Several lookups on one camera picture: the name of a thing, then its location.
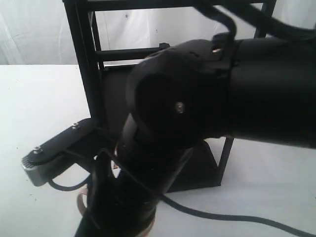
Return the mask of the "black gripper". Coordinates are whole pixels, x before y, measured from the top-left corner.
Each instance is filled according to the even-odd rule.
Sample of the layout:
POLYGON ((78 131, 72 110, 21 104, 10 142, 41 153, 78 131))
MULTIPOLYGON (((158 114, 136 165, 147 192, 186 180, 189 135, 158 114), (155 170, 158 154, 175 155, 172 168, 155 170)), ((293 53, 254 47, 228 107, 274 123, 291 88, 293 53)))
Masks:
POLYGON ((153 223, 159 198, 165 194, 188 162, 192 149, 129 156, 119 148, 118 177, 111 172, 115 157, 99 151, 88 186, 88 205, 76 231, 78 237, 136 237, 153 223))

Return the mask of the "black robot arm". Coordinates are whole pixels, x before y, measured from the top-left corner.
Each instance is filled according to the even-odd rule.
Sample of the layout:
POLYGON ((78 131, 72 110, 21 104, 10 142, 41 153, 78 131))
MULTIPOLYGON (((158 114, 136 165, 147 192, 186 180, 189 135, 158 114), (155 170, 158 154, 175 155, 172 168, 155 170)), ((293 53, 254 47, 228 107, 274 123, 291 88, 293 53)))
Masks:
POLYGON ((207 138, 316 146, 316 47, 261 38, 192 40, 136 65, 129 116, 115 153, 99 151, 78 237, 137 237, 160 201, 189 215, 309 233, 269 219, 191 209, 165 194, 193 147, 207 138))

